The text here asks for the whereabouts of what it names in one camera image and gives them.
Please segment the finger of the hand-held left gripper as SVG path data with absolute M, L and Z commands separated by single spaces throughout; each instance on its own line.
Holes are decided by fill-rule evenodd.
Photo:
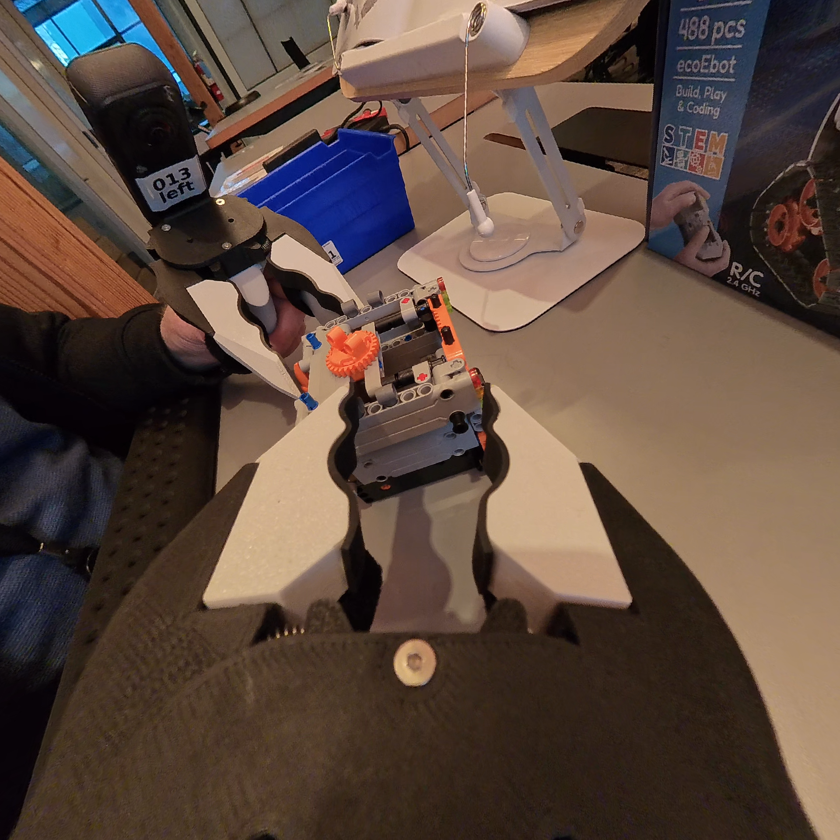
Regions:
M 329 258 L 317 256 L 289 235 L 271 243 L 265 277 L 279 283 L 294 306 L 316 319 L 335 319 L 364 307 Z
M 277 325 L 266 280 L 201 280 L 186 290 L 228 355 L 278 391 L 299 398 L 298 385 L 263 333 Z

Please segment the blue robot kit box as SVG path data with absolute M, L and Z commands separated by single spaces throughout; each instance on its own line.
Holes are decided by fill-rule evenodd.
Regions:
M 648 246 L 839 333 L 839 2 L 671 2 Z

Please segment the wooden edged desk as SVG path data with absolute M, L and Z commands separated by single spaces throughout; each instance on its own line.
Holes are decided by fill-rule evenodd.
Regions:
M 207 148 L 223 150 L 245 136 L 267 133 L 339 90 L 340 77 L 333 74 L 333 65 L 316 66 L 302 77 L 279 83 L 217 123 L 206 137 Z

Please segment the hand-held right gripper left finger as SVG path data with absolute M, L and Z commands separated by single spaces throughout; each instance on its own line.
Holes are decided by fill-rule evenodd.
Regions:
M 372 614 L 382 569 L 364 546 L 356 467 L 354 385 L 345 382 L 257 461 L 203 601 L 210 609 L 275 603 L 305 614 L 345 592 Z

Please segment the dark perforated pad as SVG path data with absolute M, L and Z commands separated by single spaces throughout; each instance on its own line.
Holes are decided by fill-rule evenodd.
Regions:
M 154 558 L 215 490 L 221 388 L 199 388 L 145 412 L 125 460 L 112 515 L 70 646 L 74 684 L 98 636 Z

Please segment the person's left hand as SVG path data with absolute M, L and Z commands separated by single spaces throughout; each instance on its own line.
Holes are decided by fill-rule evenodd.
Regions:
M 288 299 L 276 279 L 267 281 L 277 323 L 268 342 L 282 358 L 294 353 L 306 331 L 305 314 Z M 205 333 L 181 319 L 170 307 L 163 310 L 161 337 L 175 361 L 189 371 L 208 371 L 219 362 L 208 349 Z

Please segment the wooden partition panel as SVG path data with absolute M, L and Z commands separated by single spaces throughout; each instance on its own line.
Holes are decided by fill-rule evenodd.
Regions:
M 1 161 L 1 302 L 84 318 L 117 317 L 154 299 Z

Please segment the grey orange toy block model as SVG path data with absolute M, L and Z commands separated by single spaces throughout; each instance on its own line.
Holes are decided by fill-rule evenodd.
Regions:
M 367 502 L 481 469 L 484 380 L 470 368 L 442 277 L 369 296 L 309 332 L 294 373 L 304 417 L 347 383 L 359 400 L 352 481 Z

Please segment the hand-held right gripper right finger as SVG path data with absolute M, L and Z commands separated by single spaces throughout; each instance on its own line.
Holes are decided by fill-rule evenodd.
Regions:
M 473 571 L 483 596 L 519 601 L 542 632 L 561 603 L 632 602 L 578 459 L 501 388 L 486 385 Z

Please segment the blue parts bin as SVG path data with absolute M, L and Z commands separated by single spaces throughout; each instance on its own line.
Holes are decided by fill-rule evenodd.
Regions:
M 340 129 L 240 195 L 299 222 L 343 274 L 415 226 L 394 138 L 384 133 Z

